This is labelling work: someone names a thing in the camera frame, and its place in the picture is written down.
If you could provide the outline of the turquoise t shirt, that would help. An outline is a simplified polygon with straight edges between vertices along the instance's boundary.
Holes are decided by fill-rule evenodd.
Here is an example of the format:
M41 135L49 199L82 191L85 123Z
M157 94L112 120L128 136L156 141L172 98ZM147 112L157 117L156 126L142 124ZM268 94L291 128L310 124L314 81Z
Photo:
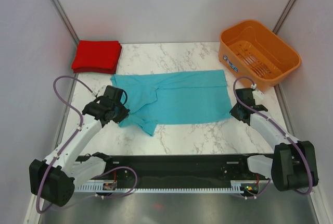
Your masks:
M111 77L123 89L129 116L120 127L136 125L152 136L157 125L198 125L229 118L232 108L223 70Z

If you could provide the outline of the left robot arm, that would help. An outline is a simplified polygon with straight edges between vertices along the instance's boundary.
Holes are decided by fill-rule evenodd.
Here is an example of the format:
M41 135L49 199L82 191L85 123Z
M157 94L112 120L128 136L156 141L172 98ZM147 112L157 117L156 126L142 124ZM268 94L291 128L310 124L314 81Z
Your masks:
M31 193L63 207L74 190L96 176L112 177L114 166L109 156L96 153L79 165L75 164L81 151L90 140L109 122L120 123L129 115L125 107L127 93L111 85L104 94L88 103L79 113L80 121L63 141L43 160L35 159L29 166Z

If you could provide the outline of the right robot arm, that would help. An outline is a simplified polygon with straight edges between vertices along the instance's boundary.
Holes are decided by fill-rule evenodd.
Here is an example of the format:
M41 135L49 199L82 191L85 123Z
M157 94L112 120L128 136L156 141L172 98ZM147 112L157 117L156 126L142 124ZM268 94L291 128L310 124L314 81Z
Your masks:
M308 195L318 184L314 145L300 141L288 133L272 118L268 109L257 105L254 89L233 89L237 103L230 114L237 120L255 129L273 149L273 157L252 155L238 166L244 179L256 173L273 180L279 191L293 190Z

